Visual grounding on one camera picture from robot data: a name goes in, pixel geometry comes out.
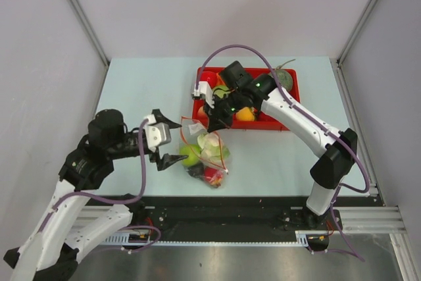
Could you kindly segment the green apple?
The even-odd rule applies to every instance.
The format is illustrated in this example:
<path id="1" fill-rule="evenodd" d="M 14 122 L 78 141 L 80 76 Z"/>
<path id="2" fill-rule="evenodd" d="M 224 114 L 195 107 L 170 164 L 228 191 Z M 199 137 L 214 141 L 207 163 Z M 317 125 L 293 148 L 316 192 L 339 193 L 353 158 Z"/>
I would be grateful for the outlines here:
<path id="1" fill-rule="evenodd" d="M 182 165 L 184 167 L 191 167 L 200 162 L 201 148 L 198 145 L 184 145 L 179 149 L 180 155 L 187 155 L 187 157 L 182 160 Z"/>

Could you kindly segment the clear zip top bag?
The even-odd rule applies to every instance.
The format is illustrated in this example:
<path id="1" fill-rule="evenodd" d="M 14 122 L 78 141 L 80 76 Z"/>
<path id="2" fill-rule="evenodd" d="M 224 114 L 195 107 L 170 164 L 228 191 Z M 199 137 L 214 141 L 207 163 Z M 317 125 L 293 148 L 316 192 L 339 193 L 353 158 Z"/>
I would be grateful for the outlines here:
<path id="1" fill-rule="evenodd" d="M 217 132 L 193 118 L 181 118 L 179 154 L 185 155 L 182 166 L 189 176 L 211 188 L 219 188 L 230 171 L 232 154 Z"/>

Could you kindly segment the white cauliflower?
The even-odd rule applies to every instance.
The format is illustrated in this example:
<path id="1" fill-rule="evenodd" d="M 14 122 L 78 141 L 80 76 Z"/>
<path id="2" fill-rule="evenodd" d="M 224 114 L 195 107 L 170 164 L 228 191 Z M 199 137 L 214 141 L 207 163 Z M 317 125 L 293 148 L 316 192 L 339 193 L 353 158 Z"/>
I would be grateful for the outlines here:
<path id="1" fill-rule="evenodd" d="M 229 149 L 216 134 L 198 135 L 197 145 L 201 148 L 201 157 L 214 164 L 222 164 L 230 157 Z"/>

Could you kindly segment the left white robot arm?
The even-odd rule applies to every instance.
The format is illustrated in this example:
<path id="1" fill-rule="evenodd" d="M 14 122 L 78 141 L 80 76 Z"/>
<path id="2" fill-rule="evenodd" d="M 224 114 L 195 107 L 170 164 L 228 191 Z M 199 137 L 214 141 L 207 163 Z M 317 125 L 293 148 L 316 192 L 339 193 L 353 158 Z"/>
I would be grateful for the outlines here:
<path id="1" fill-rule="evenodd" d="M 146 185 L 146 161 L 165 170 L 183 155 L 161 155 L 171 142 L 171 130 L 181 124 L 154 109 L 140 126 L 129 130 L 116 109 L 98 112 L 77 148 L 59 172 L 52 198 L 30 237 L 3 257 L 12 269 L 11 280 L 69 280 L 82 260 L 101 242 L 121 230 L 139 230 L 160 238 L 147 220 L 141 200 Z M 139 157 L 141 188 L 137 195 L 106 198 L 96 194 L 114 171 L 114 161 Z"/>

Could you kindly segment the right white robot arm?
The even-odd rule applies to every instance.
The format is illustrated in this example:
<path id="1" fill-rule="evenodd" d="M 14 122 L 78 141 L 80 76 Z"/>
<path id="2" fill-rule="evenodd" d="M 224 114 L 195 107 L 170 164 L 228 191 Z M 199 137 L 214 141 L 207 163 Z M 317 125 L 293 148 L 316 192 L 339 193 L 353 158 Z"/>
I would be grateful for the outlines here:
<path id="1" fill-rule="evenodd" d="M 231 128 L 235 114 L 253 107 L 298 136 L 318 159 L 310 170 L 314 184 L 303 208 L 303 222 L 311 229 L 319 229 L 327 221 L 340 182 L 356 161 L 357 134 L 350 128 L 338 130 L 308 112 L 287 90 L 277 86 L 273 74 L 253 77 L 235 61 L 220 77 L 228 87 L 223 97 L 202 80 L 193 92 L 194 97 L 205 102 L 208 131 Z"/>

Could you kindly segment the dark purple fruit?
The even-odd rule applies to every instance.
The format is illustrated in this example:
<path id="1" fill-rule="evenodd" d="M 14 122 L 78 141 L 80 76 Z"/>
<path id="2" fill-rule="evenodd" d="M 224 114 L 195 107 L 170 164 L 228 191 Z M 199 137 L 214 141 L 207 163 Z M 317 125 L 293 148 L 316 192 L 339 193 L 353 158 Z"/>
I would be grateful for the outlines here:
<path id="1" fill-rule="evenodd" d="M 193 178 L 203 178 L 205 176 L 205 166 L 203 164 L 196 164 L 188 167 L 187 173 Z"/>

